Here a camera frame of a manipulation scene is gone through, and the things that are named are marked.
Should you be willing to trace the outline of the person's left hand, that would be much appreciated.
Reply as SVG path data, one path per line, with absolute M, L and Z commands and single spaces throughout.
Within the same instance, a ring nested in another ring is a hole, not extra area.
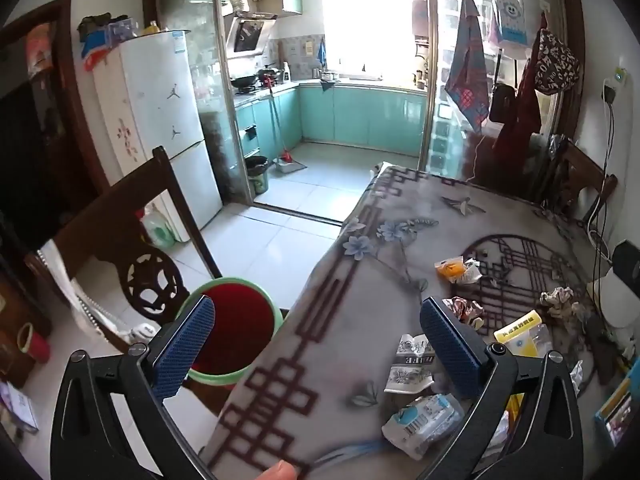
M 260 474 L 256 480 L 296 480 L 297 479 L 297 471 L 293 465 L 286 462 L 285 460 L 280 460 L 275 465 L 271 466 L 269 469 L 265 470 L 262 474 Z

